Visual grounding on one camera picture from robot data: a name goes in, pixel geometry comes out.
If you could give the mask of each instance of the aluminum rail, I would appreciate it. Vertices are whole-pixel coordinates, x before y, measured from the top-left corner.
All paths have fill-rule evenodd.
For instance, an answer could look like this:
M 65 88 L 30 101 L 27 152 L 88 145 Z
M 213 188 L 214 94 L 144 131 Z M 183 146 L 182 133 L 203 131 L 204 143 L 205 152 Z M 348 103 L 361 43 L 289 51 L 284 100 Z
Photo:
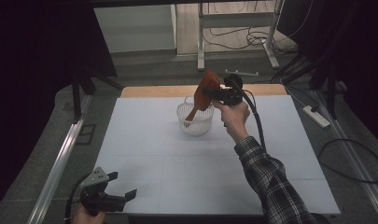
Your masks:
M 337 138 L 348 138 L 338 120 L 333 119 L 329 114 L 328 110 L 326 109 L 326 102 L 323 98 L 323 95 L 318 91 L 312 91 L 312 94 L 318 100 L 319 108 L 321 108 L 323 115 L 327 117 L 327 119 L 329 120 L 334 135 Z M 341 144 L 343 146 L 343 153 L 345 157 L 348 159 L 357 177 L 366 180 L 373 180 L 373 178 L 369 174 L 369 171 L 366 169 L 365 165 L 360 160 L 360 157 L 354 151 L 353 145 L 350 142 L 341 142 Z M 361 185 L 366 191 L 375 211 L 378 214 L 378 185 L 368 183 L 361 183 Z
M 80 133 L 81 127 L 83 126 L 84 119 L 86 117 L 88 107 L 91 103 L 92 96 L 86 95 L 81 104 L 81 116 L 77 124 L 72 124 L 69 129 L 69 132 L 63 142 L 63 145 L 60 149 L 54 165 L 49 172 L 49 177 L 46 180 L 46 183 L 43 186 L 43 189 L 40 192 L 37 202 L 35 204 L 32 214 L 29 216 L 27 223 L 42 223 L 43 219 L 49 209 L 51 204 L 52 197 L 54 196 L 55 190 L 60 183 L 63 170 L 69 160 L 70 153 L 72 152 L 73 146 L 77 140 L 77 136 Z

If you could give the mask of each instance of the black curtain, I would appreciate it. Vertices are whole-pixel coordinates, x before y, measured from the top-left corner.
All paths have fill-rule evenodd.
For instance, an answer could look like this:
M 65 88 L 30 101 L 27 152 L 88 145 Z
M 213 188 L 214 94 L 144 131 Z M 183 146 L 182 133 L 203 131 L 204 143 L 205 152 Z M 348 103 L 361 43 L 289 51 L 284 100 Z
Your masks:
M 378 0 L 365 1 L 336 54 L 345 101 L 378 138 Z
M 116 75 L 90 5 L 0 0 L 0 201 L 49 121 L 56 92 L 72 72 L 88 71 Z

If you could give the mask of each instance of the plaid shirt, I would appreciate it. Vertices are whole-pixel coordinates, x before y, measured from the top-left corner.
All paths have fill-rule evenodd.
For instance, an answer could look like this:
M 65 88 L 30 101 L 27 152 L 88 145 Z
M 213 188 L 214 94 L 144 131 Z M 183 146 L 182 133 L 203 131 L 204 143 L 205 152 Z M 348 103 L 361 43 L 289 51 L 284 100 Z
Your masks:
M 235 146 L 250 187 L 259 195 L 268 223 L 315 223 L 300 195 L 288 182 L 285 166 L 252 136 Z

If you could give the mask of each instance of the black cable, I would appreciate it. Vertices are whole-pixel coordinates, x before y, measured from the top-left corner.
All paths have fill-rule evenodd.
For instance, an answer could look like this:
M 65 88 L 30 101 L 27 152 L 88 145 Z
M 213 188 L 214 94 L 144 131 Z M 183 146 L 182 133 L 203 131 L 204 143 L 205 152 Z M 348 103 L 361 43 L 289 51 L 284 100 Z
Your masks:
M 245 5 L 246 5 L 246 2 L 244 2 L 244 6 L 241 9 L 239 9 L 238 12 L 241 12 L 242 10 L 244 10 Z
M 209 42 L 209 41 L 205 38 L 204 35 L 203 35 L 203 40 L 204 40 L 206 43 L 210 44 L 210 45 L 217 45 L 217 46 L 221 46 L 221 47 L 226 48 L 226 49 L 245 49 L 245 48 L 247 48 L 247 47 L 249 47 L 249 46 L 252 46 L 252 45 L 253 45 L 253 46 L 262 45 L 262 42 L 260 42 L 260 43 L 258 43 L 258 44 L 253 44 L 253 42 L 254 42 L 256 39 L 263 39 L 263 38 L 265 38 L 265 37 L 253 37 L 253 38 L 252 38 L 253 40 L 252 40 L 252 39 L 248 39 L 248 37 L 249 37 L 251 34 L 254 34 L 254 33 L 261 33 L 261 34 L 263 34 L 264 32 L 250 32 L 250 29 L 251 29 L 251 28 L 244 28 L 244 29 L 242 29 L 242 30 L 245 30 L 245 29 L 248 29 L 248 35 L 246 36 L 247 45 L 244 46 L 244 47 L 240 47 L 240 48 L 232 48 L 232 47 L 228 47 L 228 46 L 225 46 L 225 45 L 222 45 L 222 44 Z
M 253 12 L 256 12 L 256 8 L 258 7 L 258 1 L 256 1 L 256 4 L 255 4 L 255 10 L 253 10 Z
M 356 180 L 356 181 L 359 181 L 359 182 L 363 182 L 363 183 L 367 183 L 367 184 L 378 184 L 378 180 L 364 180 L 364 179 L 359 179 L 359 178 L 356 178 L 356 177 L 353 177 L 353 176 L 350 176 L 350 175 L 346 175 L 328 165 L 326 165 L 324 162 L 320 161 L 320 158 L 322 156 L 322 153 L 324 152 L 325 148 L 331 144 L 331 143 L 334 143 L 334 142 L 337 142 L 337 141 L 348 141 L 348 142 L 352 142 L 352 143 L 355 143 L 355 144 L 358 144 L 360 145 L 362 148 L 366 149 L 368 152 L 370 152 L 370 154 L 372 154 L 372 156 L 378 160 L 378 156 L 373 152 L 371 151 L 368 147 L 365 147 L 364 145 L 362 145 L 361 143 L 355 141 L 355 140 L 351 140 L 351 139 L 346 139 L 346 138 L 337 138 L 337 139 L 334 139 L 334 140 L 331 140 L 329 142 L 327 142 L 324 146 L 322 146 L 322 148 L 320 149 L 319 151 L 319 154 L 317 156 L 318 160 L 319 160 L 319 163 L 323 166 L 325 166 L 326 168 L 330 169 L 332 172 L 336 173 L 337 175 L 341 175 L 345 178 L 348 178 L 348 179 L 351 179 L 351 180 Z
M 312 41 L 312 43 L 307 47 L 307 49 L 310 49 L 312 51 L 312 54 L 315 55 L 315 59 L 313 59 L 313 61 L 306 67 L 297 71 L 295 74 L 292 74 L 290 77 L 287 77 L 286 79 L 282 80 L 283 83 L 288 84 L 292 80 L 301 77 L 302 75 L 308 72 L 311 72 L 312 70 L 316 69 L 320 64 L 322 64 L 322 62 L 324 62 L 324 60 L 328 58 L 328 56 L 330 55 L 330 51 L 336 45 L 337 40 L 335 37 L 338 37 L 338 34 L 346 28 L 346 24 L 344 23 L 348 19 L 349 18 L 347 18 L 347 16 L 344 13 L 342 13 L 339 18 L 334 20 L 332 25 L 328 26 L 328 28 L 324 32 L 319 34 L 319 36 L 314 41 Z
M 244 91 L 238 86 L 238 84 L 235 81 L 233 81 L 231 79 L 230 82 L 233 84 L 233 88 L 236 89 L 236 90 L 238 90 L 240 92 L 240 94 L 245 98 L 245 100 L 247 101 L 247 103 L 249 104 L 250 109 L 252 110 L 252 113 L 255 116 L 256 123 L 258 124 L 260 144 L 264 148 L 264 150 L 266 150 L 265 141 L 264 141 L 264 134 L 263 134 L 262 126 L 261 126 L 260 116 L 259 116 L 258 110 L 256 109 L 256 101 L 255 101 L 254 95 L 252 94 L 252 92 L 248 91 L 248 92 L 250 92 L 250 94 L 253 97 L 253 102 L 252 102 L 249 99 L 249 97 L 247 97 L 247 95 L 244 93 Z
M 266 36 L 255 36 L 253 34 L 263 34 L 263 35 L 268 35 L 268 33 L 265 33 L 265 32 L 262 32 L 262 31 L 252 31 L 250 32 L 250 29 L 252 29 L 253 27 L 250 27 L 249 30 L 247 31 L 247 35 L 246 35 L 246 39 L 248 39 L 248 37 L 253 37 L 253 38 L 256 38 L 256 39 L 265 39 L 267 40 L 267 37 Z
M 302 55 L 298 54 L 296 57 L 294 57 L 287 65 L 285 65 L 283 68 L 281 68 L 278 72 L 275 73 L 275 75 L 273 75 L 273 77 L 271 78 L 271 81 L 270 83 L 276 83 L 277 82 L 277 79 L 280 78 L 280 76 L 282 76 L 286 70 L 288 70 L 291 66 L 294 66 L 294 64 L 296 64 L 296 62 L 301 59 Z
M 76 184 L 73 186 L 72 191 L 70 192 L 69 199 L 66 202 L 66 207 L 65 207 L 65 224 L 70 224 L 71 221 L 71 210 L 72 210 L 72 201 L 73 201 L 73 196 L 75 195 L 76 189 L 78 185 L 83 182 L 91 173 L 82 176 Z
M 238 29 L 238 30 L 233 30 L 233 31 L 229 31 L 229 32 L 226 32 L 226 33 L 221 33 L 221 34 L 212 33 L 212 28 L 209 28 L 209 31 L 210 31 L 211 35 L 219 36 L 219 35 L 229 35 L 229 34 L 232 34 L 232 33 L 235 33 L 235 32 L 248 30 L 248 29 L 250 29 L 250 27 L 246 27 L 246 28 L 242 28 L 242 29 Z
M 218 11 L 216 10 L 216 3 L 213 3 L 213 5 L 214 5 L 215 12 L 218 13 Z
M 304 63 L 308 62 L 308 60 L 305 58 L 301 61 L 301 63 L 296 65 L 296 63 L 300 59 L 302 59 L 303 57 L 304 57 L 303 55 L 298 54 L 297 60 L 296 60 L 296 58 L 292 60 L 292 62 L 294 62 L 294 63 L 289 63 L 288 66 L 285 67 L 283 71 L 279 71 L 278 73 L 276 73 L 274 75 L 274 77 L 273 77 L 274 82 L 279 82 L 279 83 L 285 84 L 285 82 L 283 81 L 284 77 L 286 77 L 286 76 L 290 77 L 294 70 L 296 70 L 297 68 L 302 66 Z
M 273 6 L 273 11 L 276 10 L 276 5 L 278 5 L 278 0 L 275 1 L 275 5 Z
M 294 49 L 281 49 L 276 43 L 277 42 L 275 41 L 275 39 L 273 39 L 271 41 L 271 46 L 273 47 L 273 52 L 279 55 L 288 55 L 288 54 L 294 54 L 298 52 L 297 45 L 294 47 Z
M 264 6 L 265 6 L 266 10 L 269 12 L 270 10 L 267 7 L 267 2 L 266 1 L 264 1 Z

